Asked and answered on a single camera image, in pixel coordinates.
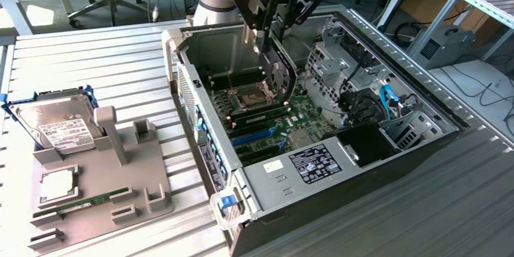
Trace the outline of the black graphics card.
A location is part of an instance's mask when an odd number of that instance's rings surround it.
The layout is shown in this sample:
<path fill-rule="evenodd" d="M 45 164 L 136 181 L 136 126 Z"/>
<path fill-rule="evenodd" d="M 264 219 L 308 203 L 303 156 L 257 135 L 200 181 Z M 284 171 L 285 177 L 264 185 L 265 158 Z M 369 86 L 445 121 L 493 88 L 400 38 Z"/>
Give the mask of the black graphics card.
<path fill-rule="evenodd" d="M 289 99 L 297 79 L 293 60 L 282 47 L 281 40 L 274 24 L 266 38 L 262 37 L 261 31 L 242 25 L 238 69 L 249 70 L 261 67 L 265 83 L 278 103 Z"/>

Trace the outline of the silver drive cage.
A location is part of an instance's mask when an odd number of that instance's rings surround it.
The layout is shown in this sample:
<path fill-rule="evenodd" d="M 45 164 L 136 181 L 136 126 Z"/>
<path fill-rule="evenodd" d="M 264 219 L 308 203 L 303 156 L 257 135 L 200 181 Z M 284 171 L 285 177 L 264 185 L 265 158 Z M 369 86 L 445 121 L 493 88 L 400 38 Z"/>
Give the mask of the silver drive cage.
<path fill-rule="evenodd" d="M 377 93 L 388 73 L 381 64 L 356 67 L 359 56 L 352 57 L 347 50 L 317 42 L 311 48 L 305 63 L 305 79 L 301 87 L 315 106 L 328 116 L 343 114 L 339 108 L 341 93 L 355 93 L 365 88 Z"/>

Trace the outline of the CPU socket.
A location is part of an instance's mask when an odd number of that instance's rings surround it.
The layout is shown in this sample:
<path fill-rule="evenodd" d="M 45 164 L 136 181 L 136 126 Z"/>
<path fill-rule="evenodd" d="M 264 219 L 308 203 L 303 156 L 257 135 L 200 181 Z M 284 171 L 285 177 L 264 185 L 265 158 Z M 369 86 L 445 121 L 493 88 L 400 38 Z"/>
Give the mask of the CPU socket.
<path fill-rule="evenodd" d="M 234 96 L 238 102 L 238 110 L 249 110 L 266 103 L 266 96 L 257 87 L 240 88 Z"/>

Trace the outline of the green motherboard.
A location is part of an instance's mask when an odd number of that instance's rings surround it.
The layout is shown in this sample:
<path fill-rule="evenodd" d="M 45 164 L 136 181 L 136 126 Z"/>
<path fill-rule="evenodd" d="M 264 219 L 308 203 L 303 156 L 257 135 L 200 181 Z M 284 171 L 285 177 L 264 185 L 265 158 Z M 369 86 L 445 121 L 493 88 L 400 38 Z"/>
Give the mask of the green motherboard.
<path fill-rule="evenodd" d="M 289 99 L 281 104 L 276 103 L 270 98 L 270 90 L 265 87 L 262 81 L 230 84 L 229 79 L 225 78 L 222 81 L 216 80 L 210 82 L 208 97 L 226 133 L 229 143 L 234 139 L 265 129 L 270 129 L 273 132 L 269 137 L 254 140 L 244 145 L 230 145 L 238 161 L 241 162 L 241 166 L 246 167 L 294 150 L 286 138 L 292 131 L 305 128 L 316 142 L 321 139 L 323 134 L 335 128 L 324 118 L 321 108 L 315 106 L 307 96 L 307 90 L 301 87 L 301 81 L 304 79 L 305 77 L 301 76 L 300 83 L 294 86 Z M 234 95 L 237 90 L 245 87 L 257 87 L 261 89 L 266 96 L 266 103 L 257 105 L 249 110 L 238 110 L 238 102 Z M 233 118 L 248 116 L 276 108 L 289 108 L 289 113 L 285 116 L 265 122 L 258 122 L 241 128 L 232 128 Z"/>

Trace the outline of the grey control box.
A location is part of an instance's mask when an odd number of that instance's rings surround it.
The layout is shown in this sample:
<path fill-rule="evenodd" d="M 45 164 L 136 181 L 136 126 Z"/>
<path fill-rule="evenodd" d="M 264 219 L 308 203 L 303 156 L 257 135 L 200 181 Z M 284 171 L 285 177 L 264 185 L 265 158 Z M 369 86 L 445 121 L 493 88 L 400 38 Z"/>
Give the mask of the grey control box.
<path fill-rule="evenodd" d="M 416 63 L 425 69 L 451 65 L 475 42 L 472 31 L 463 30 L 456 25 L 440 26 L 431 34 Z"/>

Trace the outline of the installed RAM stick with label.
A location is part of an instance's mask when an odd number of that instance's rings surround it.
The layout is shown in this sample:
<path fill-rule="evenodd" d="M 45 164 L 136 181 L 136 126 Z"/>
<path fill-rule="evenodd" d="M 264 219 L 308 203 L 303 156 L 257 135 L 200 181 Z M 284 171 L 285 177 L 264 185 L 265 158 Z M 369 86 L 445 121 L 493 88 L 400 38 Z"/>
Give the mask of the installed RAM stick with label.
<path fill-rule="evenodd" d="M 248 116 L 233 118 L 232 128 L 241 128 L 258 122 L 265 122 L 268 120 L 285 116 L 288 113 L 289 108 L 276 108 L 273 110 L 258 112 Z"/>

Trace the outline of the blue expansion slot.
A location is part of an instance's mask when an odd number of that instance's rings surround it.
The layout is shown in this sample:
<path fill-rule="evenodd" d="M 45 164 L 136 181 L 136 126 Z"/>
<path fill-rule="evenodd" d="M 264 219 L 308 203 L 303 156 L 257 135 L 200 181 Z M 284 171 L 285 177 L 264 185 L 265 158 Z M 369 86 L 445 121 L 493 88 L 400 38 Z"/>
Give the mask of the blue expansion slot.
<path fill-rule="evenodd" d="M 253 134 L 249 134 L 249 135 L 245 135 L 244 137 L 240 137 L 237 139 L 234 139 L 230 144 L 233 146 L 240 146 L 240 145 L 244 145 L 254 140 L 258 140 L 261 138 L 266 138 L 269 137 L 270 135 L 273 134 L 272 130 L 270 129 L 265 129 L 262 131 L 258 131 Z"/>

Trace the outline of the silver chipset heatsink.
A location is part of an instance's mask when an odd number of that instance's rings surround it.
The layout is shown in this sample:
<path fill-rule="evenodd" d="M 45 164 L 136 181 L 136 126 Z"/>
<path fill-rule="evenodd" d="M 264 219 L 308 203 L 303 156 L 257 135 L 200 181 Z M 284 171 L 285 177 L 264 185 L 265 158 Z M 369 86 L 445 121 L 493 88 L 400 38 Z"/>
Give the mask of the silver chipset heatsink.
<path fill-rule="evenodd" d="M 315 143 L 305 128 L 300 128 L 288 134 L 288 142 L 294 149 L 308 146 Z"/>

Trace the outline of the silver disk bay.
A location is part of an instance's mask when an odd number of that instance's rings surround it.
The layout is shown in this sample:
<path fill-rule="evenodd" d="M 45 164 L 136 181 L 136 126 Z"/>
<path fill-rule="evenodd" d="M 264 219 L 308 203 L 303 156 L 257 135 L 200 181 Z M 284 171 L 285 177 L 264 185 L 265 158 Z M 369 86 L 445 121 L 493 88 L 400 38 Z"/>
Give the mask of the silver disk bay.
<path fill-rule="evenodd" d="M 396 119 L 384 120 L 379 127 L 401 150 L 443 135 L 440 127 L 421 111 L 411 111 Z"/>

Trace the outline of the hard disk in blue caddy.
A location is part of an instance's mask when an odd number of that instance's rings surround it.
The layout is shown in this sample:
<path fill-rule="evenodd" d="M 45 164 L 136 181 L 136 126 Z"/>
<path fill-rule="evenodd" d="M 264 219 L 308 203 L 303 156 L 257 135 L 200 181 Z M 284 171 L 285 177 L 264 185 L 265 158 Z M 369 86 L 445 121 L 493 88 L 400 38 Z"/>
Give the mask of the hard disk in blue caddy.
<path fill-rule="evenodd" d="M 93 121 L 97 101 L 90 85 L 33 93 L 10 100 L 0 94 L 0 108 L 29 134 L 34 149 L 54 149 L 66 155 L 94 148 L 93 140 L 105 135 Z"/>

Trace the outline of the grey power supply unit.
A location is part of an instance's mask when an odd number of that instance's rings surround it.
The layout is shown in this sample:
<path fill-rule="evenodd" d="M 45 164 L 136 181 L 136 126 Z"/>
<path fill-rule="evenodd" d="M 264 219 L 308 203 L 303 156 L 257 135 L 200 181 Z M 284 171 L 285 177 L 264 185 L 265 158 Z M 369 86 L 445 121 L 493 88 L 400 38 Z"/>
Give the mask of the grey power supply unit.
<path fill-rule="evenodd" d="M 244 168 L 261 211 L 266 214 L 361 172 L 353 146 L 324 139 Z"/>

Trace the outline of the open PC case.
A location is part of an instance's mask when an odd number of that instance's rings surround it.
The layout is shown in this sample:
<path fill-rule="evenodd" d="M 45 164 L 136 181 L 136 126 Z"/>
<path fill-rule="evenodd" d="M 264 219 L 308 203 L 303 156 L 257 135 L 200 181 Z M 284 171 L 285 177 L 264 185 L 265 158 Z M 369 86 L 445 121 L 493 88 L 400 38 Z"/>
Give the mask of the open PC case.
<path fill-rule="evenodd" d="M 361 172 L 317 194 L 264 213 L 245 177 L 244 166 L 208 97 L 210 82 L 264 82 L 261 67 L 240 70 L 241 23 L 174 28 L 162 33 L 168 79 L 182 111 L 181 121 L 193 156 L 202 166 L 213 219 L 228 238 L 232 257 L 244 256 L 315 221 L 335 219 L 344 209 L 411 174 L 459 138 L 467 124 L 444 89 L 432 82 L 387 35 L 351 9 L 317 13 L 285 31 L 282 47 L 293 60 L 297 79 L 313 44 L 324 42 L 359 56 L 356 67 L 381 64 L 388 73 L 377 93 L 365 88 L 341 93 L 343 114 L 324 118 L 335 129 L 359 122 L 379 123 L 421 111 L 443 131 L 400 153 L 363 167 Z"/>

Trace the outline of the silver CPU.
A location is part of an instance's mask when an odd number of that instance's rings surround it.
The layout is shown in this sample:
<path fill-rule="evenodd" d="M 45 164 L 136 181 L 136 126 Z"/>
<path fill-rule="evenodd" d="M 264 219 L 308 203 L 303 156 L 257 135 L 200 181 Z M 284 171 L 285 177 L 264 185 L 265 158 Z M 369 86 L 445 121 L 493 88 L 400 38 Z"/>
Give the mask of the silver CPU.
<path fill-rule="evenodd" d="M 73 200 L 80 195 L 76 184 L 76 173 L 72 169 L 44 173 L 40 180 L 38 205 L 52 206 L 53 203 Z"/>

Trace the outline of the green RAM stick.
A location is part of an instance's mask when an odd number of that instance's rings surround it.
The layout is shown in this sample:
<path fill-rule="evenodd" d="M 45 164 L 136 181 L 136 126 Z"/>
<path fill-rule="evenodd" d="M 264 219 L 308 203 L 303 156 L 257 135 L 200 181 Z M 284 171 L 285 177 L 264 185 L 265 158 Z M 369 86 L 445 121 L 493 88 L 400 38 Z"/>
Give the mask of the green RAM stick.
<path fill-rule="evenodd" d="M 84 208 L 88 208 L 90 206 L 94 206 L 94 205 L 98 205 L 98 204 L 102 204 L 105 202 L 109 202 L 109 197 L 116 195 L 116 194 L 120 194 L 120 193 L 126 193 L 129 191 L 129 188 L 128 187 L 122 187 L 122 188 L 118 188 L 108 193 L 104 193 L 101 195 L 97 195 L 97 196 L 93 196 L 93 197 L 89 197 L 89 198 L 85 198 L 84 200 L 78 200 L 78 201 L 74 201 L 69 204 L 64 204 L 64 205 L 57 205 L 54 208 L 45 208 L 42 209 L 41 211 L 37 211 L 34 213 L 31 213 L 31 217 L 33 218 L 37 218 L 42 215 L 46 215 L 46 214 L 50 214 L 50 213 L 58 213 L 58 214 L 64 214 L 66 212 L 72 212 L 77 209 L 84 209 Z"/>

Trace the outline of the aluminium frame table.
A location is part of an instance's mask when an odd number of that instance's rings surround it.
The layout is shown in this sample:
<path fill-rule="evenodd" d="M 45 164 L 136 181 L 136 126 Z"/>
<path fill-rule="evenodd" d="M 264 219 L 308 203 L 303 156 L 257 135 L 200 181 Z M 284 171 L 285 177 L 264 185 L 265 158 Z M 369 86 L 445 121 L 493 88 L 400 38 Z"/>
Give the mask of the aluminium frame table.
<path fill-rule="evenodd" d="M 452 6 L 457 0 L 447 0 L 444 6 L 441 7 L 433 21 L 431 22 L 425 32 L 420 35 L 417 43 L 411 46 L 407 54 L 411 58 L 416 57 L 420 54 L 421 49 L 428 43 L 429 37 L 435 32 L 435 29 L 441 24 L 445 15 L 448 14 Z M 508 27 L 508 31 L 504 33 L 501 38 L 492 45 L 489 50 L 481 56 L 481 59 L 485 60 L 504 41 L 514 35 L 514 0 L 461 0 L 464 1 L 471 8 L 481 11 L 488 17 L 493 18 L 499 23 Z"/>

